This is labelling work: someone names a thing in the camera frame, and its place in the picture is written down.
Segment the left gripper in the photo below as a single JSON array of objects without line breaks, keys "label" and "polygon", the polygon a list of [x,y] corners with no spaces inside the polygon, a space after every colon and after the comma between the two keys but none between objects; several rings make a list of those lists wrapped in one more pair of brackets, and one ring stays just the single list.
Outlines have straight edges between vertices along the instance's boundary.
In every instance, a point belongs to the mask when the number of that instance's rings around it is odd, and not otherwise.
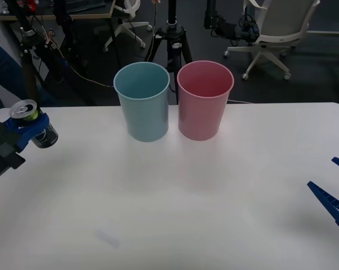
[{"label": "left gripper", "polygon": [[10,168],[17,169],[25,159],[19,155],[28,142],[49,125],[46,113],[17,112],[16,119],[0,123],[0,176]]}]

